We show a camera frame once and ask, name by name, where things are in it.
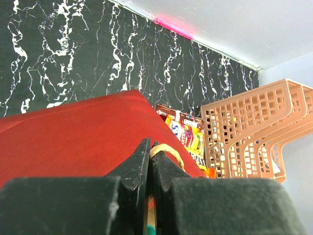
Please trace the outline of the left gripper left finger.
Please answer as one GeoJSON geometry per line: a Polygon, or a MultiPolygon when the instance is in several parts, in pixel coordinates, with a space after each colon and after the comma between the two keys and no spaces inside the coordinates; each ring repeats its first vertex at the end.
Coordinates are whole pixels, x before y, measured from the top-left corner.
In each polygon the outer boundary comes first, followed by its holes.
{"type": "Polygon", "coordinates": [[[150,138],[102,177],[16,178],[0,190],[3,235],[144,235],[150,138]]]}

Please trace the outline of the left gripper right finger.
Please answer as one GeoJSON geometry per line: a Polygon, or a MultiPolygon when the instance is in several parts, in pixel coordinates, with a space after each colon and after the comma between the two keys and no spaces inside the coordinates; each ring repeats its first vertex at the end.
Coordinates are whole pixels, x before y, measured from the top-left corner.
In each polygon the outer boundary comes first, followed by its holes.
{"type": "Polygon", "coordinates": [[[155,142],[152,180],[158,235],[303,235],[282,185],[269,179],[191,177],[155,142]]]}

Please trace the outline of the teal fox's candy bag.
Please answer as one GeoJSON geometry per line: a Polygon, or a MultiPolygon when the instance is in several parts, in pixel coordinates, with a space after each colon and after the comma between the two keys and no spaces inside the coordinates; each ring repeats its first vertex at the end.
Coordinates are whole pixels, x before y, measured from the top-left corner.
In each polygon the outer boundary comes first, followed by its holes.
{"type": "Polygon", "coordinates": [[[156,230],[152,225],[147,225],[147,235],[156,235],[156,230]]]}

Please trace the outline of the colourful fruit candy bag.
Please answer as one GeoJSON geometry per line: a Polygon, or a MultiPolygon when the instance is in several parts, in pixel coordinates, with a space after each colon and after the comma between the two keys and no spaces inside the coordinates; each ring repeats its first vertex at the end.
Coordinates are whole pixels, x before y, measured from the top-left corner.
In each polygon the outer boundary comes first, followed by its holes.
{"type": "Polygon", "coordinates": [[[205,173],[206,177],[209,179],[216,178],[216,170],[206,166],[204,129],[184,125],[181,122],[172,120],[170,117],[166,119],[165,123],[191,155],[198,168],[205,173]]]}

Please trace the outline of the red paper bag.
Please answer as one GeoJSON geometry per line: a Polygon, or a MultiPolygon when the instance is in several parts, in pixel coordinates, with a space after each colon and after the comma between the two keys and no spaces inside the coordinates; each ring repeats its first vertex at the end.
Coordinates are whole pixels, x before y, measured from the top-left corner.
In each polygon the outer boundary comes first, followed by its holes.
{"type": "Polygon", "coordinates": [[[187,174],[202,171],[135,90],[2,118],[0,188],[16,178],[102,177],[150,138],[174,148],[187,174]]]}

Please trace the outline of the pink plastic desk organizer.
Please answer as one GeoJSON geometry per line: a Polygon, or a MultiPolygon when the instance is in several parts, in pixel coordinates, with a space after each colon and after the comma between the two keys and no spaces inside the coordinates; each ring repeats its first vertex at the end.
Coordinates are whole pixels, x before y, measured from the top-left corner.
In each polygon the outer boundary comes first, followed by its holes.
{"type": "Polygon", "coordinates": [[[289,79],[203,105],[205,160],[212,177],[268,178],[278,158],[272,140],[309,122],[313,114],[311,87],[289,79]]]}

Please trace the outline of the pink tape strip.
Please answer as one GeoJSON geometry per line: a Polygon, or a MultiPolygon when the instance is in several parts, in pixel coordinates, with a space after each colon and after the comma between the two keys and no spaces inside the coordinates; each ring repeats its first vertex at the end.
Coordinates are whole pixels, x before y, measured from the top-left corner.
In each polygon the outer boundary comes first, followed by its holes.
{"type": "Polygon", "coordinates": [[[162,26],[162,27],[164,27],[170,31],[173,31],[173,32],[177,33],[178,35],[183,36],[189,40],[194,39],[194,37],[191,34],[187,33],[185,30],[183,30],[177,26],[174,26],[173,24],[166,22],[161,18],[156,18],[155,22],[156,22],[156,24],[158,24],[158,25],[160,25],[160,26],[162,26]]]}

